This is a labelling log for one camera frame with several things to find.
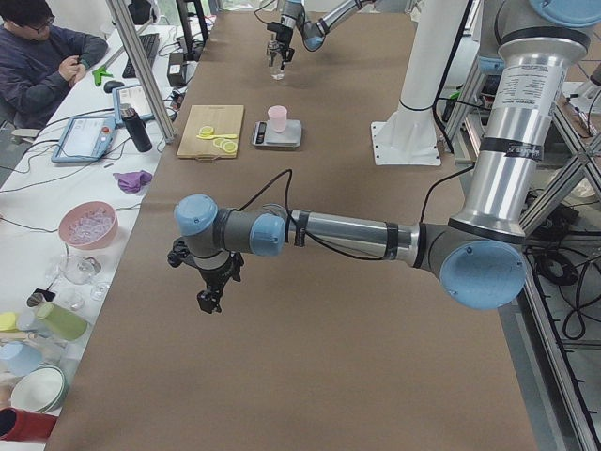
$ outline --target white metal pole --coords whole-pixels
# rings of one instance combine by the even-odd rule
[[[467,3],[424,1],[398,109],[387,122],[372,123],[376,164],[440,164],[430,107]]]
[[[135,31],[133,20],[131,19],[131,15],[125,2],[123,0],[106,0],[106,3],[111,10],[116,29],[119,32],[119,36],[123,41],[123,46],[133,64],[136,77],[140,80],[140,85],[142,85],[142,88],[144,89],[148,105],[159,124],[162,136],[166,143],[171,143],[176,135],[176,130],[165,110],[161,92],[154,79],[152,68],[148,64],[146,54]]]

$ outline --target brown paper table covering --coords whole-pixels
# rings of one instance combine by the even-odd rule
[[[396,108],[412,30],[404,15],[362,14],[317,53],[295,37],[276,83],[264,25],[219,16],[176,125],[193,104],[243,104],[239,156],[164,150],[48,451],[535,449],[497,312],[455,303],[432,275],[287,246],[245,256],[223,313],[208,315],[200,275],[166,262],[178,200],[238,207],[288,167],[292,208],[415,223],[453,159],[376,167],[369,135]],[[273,104],[302,121],[299,150],[248,144]],[[284,187],[261,201],[283,202]],[[462,199],[457,180],[440,186],[426,220],[446,222]]]

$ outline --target tablet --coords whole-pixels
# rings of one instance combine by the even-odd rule
[[[144,121],[154,117],[146,99],[144,89],[140,85],[116,87],[113,89],[113,105],[115,106],[115,123],[117,127],[123,125],[123,120],[121,119],[121,105],[123,103],[131,105],[138,116]]]
[[[72,117],[58,141],[51,161],[53,163],[94,162],[111,147],[115,129],[114,117]]]

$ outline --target mouse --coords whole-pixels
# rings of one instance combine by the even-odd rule
[[[122,86],[125,86],[122,82],[118,82],[117,80],[109,80],[104,84],[104,92],[110,94],[111,92],[113,92],[113,89]]]

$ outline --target pink bowl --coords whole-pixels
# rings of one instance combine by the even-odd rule
[[[86,215],[93,214],[98,209],[104,209],[106,214],[113,219],[113,223],[111,227],[100,237],[96,238],[93,241],[89,242],[78,242],[74,243],[71,241],[71,226],[76,226],[79,224],[79,221],[86,217]],[[94,202],[85,202],[84,204],[78,205],[73,210],[69,211],[61,220],[58,225],[58,236],[62,241],[64,241],[69,246],[72,246],[76,249],[82,249],[85,251],[89,251],[92,249],[101,249],[103,247],[108,246],[113,238],[116,235],[118,229],[118,221],[116,219],[116,212],[113,207],[111,207],[106,202],[94,201]]]

